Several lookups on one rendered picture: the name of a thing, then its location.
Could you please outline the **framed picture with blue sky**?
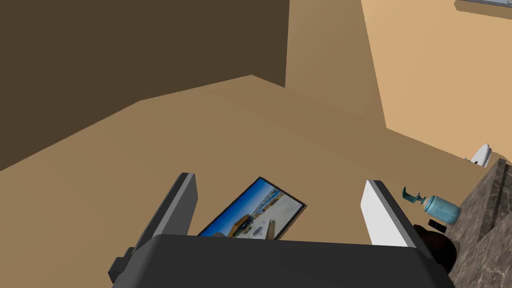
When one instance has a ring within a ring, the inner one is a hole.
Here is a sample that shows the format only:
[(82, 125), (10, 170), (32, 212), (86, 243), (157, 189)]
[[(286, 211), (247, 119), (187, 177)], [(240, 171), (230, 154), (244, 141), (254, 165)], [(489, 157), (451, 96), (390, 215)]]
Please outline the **framed picture with blue sky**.
[(303, 201), (258, 177), (198, 235), (279, 240), (306, 207)]

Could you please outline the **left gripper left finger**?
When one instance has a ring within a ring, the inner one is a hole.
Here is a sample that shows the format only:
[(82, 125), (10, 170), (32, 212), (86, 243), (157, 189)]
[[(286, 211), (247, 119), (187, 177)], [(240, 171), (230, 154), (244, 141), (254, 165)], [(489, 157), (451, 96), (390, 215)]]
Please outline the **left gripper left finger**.
[(195, 174), (181, 173), (146, 226), (134, 250), (157, 235), (187, 235), (197, 201)]

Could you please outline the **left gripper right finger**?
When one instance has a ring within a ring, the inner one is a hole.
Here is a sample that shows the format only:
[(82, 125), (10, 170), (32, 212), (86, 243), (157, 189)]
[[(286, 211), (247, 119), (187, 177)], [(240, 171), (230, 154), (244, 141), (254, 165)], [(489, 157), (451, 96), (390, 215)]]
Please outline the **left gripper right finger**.
[(424, 248), (424, 242), (380, 180), (365, 182), (360, 208), (372, 245)]

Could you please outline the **white rounded object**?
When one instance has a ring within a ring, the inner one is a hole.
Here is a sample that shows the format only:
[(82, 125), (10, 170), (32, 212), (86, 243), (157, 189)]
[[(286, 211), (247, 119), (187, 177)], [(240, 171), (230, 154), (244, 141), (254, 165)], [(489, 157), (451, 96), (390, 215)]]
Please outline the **white rounded object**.
[(479, 166), (482, 166), (484, 168), (487, 167), (490, 158), (492, 154), (492, 149), (488, 143), (484, 144), (482, 147), (480, 147), (474, 156), (471, 159), (468, 159), (468, 161), (471, 161), (474, 164), (477, 164)]

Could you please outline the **blue soap dispenser bottle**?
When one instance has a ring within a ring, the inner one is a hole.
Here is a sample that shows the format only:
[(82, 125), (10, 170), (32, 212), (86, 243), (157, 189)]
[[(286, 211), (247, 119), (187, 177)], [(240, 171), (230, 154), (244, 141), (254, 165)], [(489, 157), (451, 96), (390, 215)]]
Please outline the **blue soap dispenser bottle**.
[(411, 203), (420, 203), (426, 214), (448, 225), (454, 225), (461, 215), (459, 206), (435, 195), (430, 197), (422, 197), (420, 193), (412, 195), (407, 193), (407, 188), (404, 187), (402, 198)]

